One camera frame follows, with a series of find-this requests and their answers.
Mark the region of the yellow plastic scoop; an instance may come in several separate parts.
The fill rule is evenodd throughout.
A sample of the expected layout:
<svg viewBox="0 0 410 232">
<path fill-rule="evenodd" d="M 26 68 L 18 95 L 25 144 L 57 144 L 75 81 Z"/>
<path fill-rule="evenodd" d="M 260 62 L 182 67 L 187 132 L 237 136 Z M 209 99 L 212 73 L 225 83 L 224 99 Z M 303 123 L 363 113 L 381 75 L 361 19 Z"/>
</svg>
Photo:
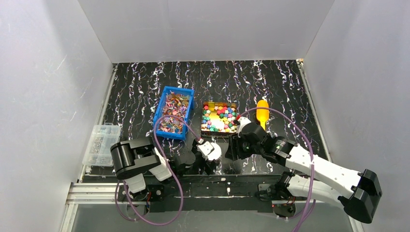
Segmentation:
<svg viewBox="0 0 410 232">
<path fill-rule="evenodd" d="M 269 104 L 266 100 L 259 100 L 257 102 L 257 107 L 262 107 L 262 109 L 256 110 L 256 119 L 259 121 L 260 126 L 266 130 L 266 122 L 269 119 Z"/>
</svg>

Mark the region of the square tin of colourful candies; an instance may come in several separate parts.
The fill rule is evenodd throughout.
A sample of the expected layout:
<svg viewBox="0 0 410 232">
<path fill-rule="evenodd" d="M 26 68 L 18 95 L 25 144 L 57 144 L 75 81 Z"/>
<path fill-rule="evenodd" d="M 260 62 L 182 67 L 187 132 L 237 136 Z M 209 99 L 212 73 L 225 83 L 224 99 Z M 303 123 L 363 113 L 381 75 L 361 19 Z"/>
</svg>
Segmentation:
<svg viewBox="0 0 410 232">
<path fill-rule="evenodd" d="M 237 133 L 234 120 L 239 112 L 235 103 L 230 102 L 203 102 L 201 135 L 229 136 Z"/>
</svg>

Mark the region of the blue plastic candy bin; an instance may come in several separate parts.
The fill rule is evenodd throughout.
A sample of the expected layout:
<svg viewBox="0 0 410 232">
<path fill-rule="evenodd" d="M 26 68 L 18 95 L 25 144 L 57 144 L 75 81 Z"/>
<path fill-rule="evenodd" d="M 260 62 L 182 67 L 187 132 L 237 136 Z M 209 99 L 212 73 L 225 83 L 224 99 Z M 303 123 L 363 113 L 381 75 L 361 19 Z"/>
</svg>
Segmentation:
<svg viewBox="0 0 410 232">
<path fill-rule="evenodd" d="M 156 135 L 167 139 L 186 140 L 190 114 L 194 109 L 194 90 L 165 86 L 157 106 L 153 124 L 160 121 Z"/>
</svg>

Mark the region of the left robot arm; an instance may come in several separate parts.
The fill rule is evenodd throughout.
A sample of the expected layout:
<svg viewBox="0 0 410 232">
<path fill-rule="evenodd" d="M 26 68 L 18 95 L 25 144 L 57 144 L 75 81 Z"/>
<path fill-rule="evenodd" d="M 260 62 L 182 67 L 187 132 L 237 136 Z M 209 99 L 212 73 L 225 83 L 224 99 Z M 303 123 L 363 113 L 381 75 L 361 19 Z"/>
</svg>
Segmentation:
<svg viewBox="0 0 410 232">
<path fill-rule="evenodd" d="M 149 201 L 155 191 L 164 191 L 159 185 L 147 185 L 146 174 L 160 182 L 167 182 L 171 173 L 178 176 L 214 174 L 222 156 L 218 144 L 194 141 L 187 156 L 168 161 L 155 147 L 152 138 L 118 142 L 111 146 L 110 152 L 117 180 L 124 181 L 129 189 L 123 190 L 118 199 L 124 201 L 129 194 L 134 202 Z"/>
</svg>

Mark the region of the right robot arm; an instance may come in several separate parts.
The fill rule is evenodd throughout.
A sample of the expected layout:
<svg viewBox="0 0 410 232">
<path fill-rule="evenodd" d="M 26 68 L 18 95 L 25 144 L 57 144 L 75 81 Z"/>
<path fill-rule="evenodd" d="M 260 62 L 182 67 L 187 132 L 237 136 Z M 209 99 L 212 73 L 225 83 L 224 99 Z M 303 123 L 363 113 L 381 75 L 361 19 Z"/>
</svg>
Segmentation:
<svg viewBox="0 0 410 232">
<path fill-rule="evenodd" d="M 273 191 L 283 197 L 310 196 L 343 209 L 351 218 L 362 223 L 370 224 L 373 221 L 382 197 L 379 178 L 374 171 L 365 169 L 359 172 L 317 155 L 312 156 L 298 143 L 282 136 L 272 136 L 254 122 L 229 136 L 226 155 L 232 160 L 260 155 L 268 162 L 304 174 L 313 172 L 313 180 L 284 172 Z"/>
</svg>

